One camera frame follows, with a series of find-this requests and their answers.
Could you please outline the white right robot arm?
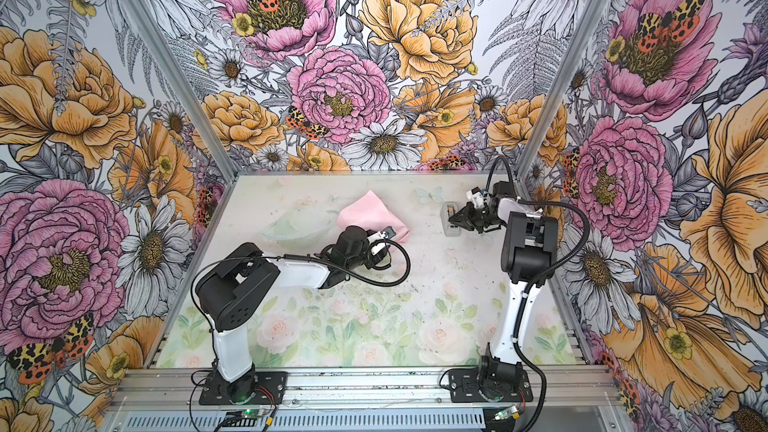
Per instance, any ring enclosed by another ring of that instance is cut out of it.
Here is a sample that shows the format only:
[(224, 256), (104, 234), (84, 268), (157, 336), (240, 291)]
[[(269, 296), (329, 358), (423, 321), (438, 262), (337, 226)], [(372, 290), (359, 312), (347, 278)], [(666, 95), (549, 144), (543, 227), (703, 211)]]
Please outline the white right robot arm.
[(508, 193), (507, 182), (493, 191), (475, 187), (467, 202), (450, 212), (448, 226), (486, 234), (503, 231), (499, 253), (500, 270), (506, 277), (506, 292), (500, 323), (486, 346), (479, 365), (479, 381), (507, 382), (518, 388), (524, 363), (522, 339), (540, 289), (552, 275), (550, 267), (558, 254), (559, 222), (547, 215), (546, 201), (524, 200)]

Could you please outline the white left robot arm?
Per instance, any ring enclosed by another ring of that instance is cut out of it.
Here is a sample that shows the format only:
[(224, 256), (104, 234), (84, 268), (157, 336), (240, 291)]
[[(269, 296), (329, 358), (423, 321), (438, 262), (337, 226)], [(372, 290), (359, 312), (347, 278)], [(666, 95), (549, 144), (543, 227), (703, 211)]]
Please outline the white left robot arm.
[(348, 226), (314, 255), (270, 256), (255, 243), (245, 242), (203, 267), (191, 284), (190, 297), (209, 323), (213, 376), (227, 386), (255, 382), (247, 323), (274, 290), (325, 290), (349, 279), (380, 288), (405, 282), (412, 261), (394, 235), (391, 227), (373, 231)]

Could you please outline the purple wrapping paper sheet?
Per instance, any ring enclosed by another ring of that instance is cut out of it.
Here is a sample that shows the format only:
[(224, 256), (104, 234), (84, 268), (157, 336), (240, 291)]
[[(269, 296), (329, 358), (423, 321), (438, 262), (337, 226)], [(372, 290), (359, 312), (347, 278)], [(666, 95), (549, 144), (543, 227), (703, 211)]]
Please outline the purple wrapping paper sheet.
[(341, 229), (347, 226), (358, 226), (374, 231), (392, 227), (395, 231), (394, 240), (400, 244), (405, 244), (410, 235), (410, 229), (405, 223), (371, 190), (342, 209), (338, 215), (337, 224)]

